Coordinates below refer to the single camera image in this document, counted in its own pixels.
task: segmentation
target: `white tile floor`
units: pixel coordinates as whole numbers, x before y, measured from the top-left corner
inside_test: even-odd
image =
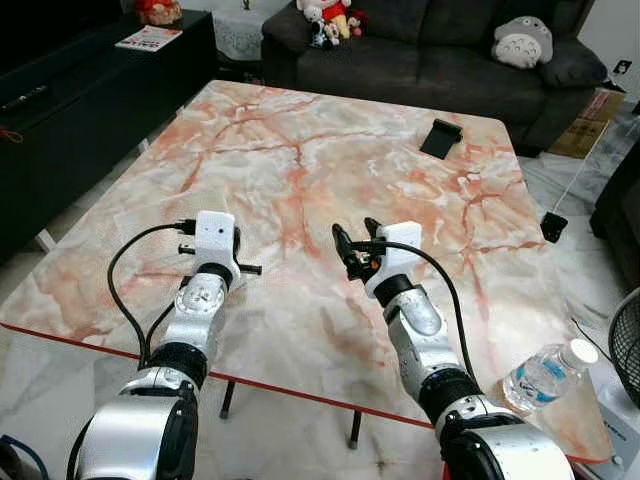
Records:
[[[600,190],[638,136],[637,117],[628,112],[619,115],[560,205],[558,212],[569,225],[552,247],[574,317],[605,348],[608,315],[626,288],[607,243],[593,237],[588,219]],[[128,155],[49,225],[55,239],[100,198],[136,155]],[[540,217],[553,207],[581,165],[547,154],[521,158],[520,163]],[[0,267],[0,302],[42,257],[30,249]],[[134,370],[135,363],[127,359],[0,328],[0,434],[31,445],[51,478],[62,479],[68,451],[82,424]],[[196,478],[440,478],[440,471],[426,470],[439,456],[430,430],[364,416],[359,449],[351,451],[346,448],[349,411],[238,385],[231,418],[221,421],[217,413],[224,387],[219,381],[207,381],[204,387]]]

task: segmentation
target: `gray sofa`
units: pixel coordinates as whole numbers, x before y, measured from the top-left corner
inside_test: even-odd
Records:
[[[521,153],[551,146],[607,70],[577,39],[588,0],[353,0],[365,35],[329,51],[309,47],[310,25],[291,2],[263,25],[267,85],[502,120]],[[518,70],[490,57],[493,30],[542,18],[554,58]]]

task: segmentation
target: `robotic arm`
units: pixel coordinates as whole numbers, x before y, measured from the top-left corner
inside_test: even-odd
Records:
[[[193,276],[178,292],[164,338],[146,368],[96,412],[80,438],[75,480],[189,480],[198,435],[198,394],[216,352],[214,329],[241,272],[240,230],[233,215],[200,212]]]
[[[493,405],[460,366],[446,323],[422,286],[407,276],[419,257],[387,248],[389,242],[419,247],[420,225],[382,226],[367,218],[365,226],[372,240],[352,242],[334,224],[336,250],[349,280],[362,280],[367,295],[384,308],[402,383],[435,426],[452,479],[573,479],[560,448],[510,410]]]

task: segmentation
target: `plastic water bottle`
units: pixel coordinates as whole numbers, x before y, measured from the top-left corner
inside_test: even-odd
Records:
[[[509,406],[526,415],[578,385],[587,367],[597,361],[593,345],[579,338],[547,345],[507,375],[502,389]]]

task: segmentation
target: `table top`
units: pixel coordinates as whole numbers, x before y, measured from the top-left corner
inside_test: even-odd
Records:
[[[436,117],[463,127],[446,160],[419,151]],[[484,390],[543,345],[573,336],[501,122],[222,81],[205,87],[33,270],[0,309],[0,323],[136,353],[108,292],[107,265],[135,233],[201,209],[233,213],[239,260],[264,266],[228,299],[214,376],[427,425],[403,390],[381,308],[347,281],[335,253],[331,225],[365,239],[366,216],[422,224],[423,249],[458,289]],[[116,285],[143,329],[190,273],[180,242],[159,232],[117,268]],[[427,266],[413,279],[449,320],[459,353],[446,285]],[[590,382],[531,421],[571,457],[611,454]]]

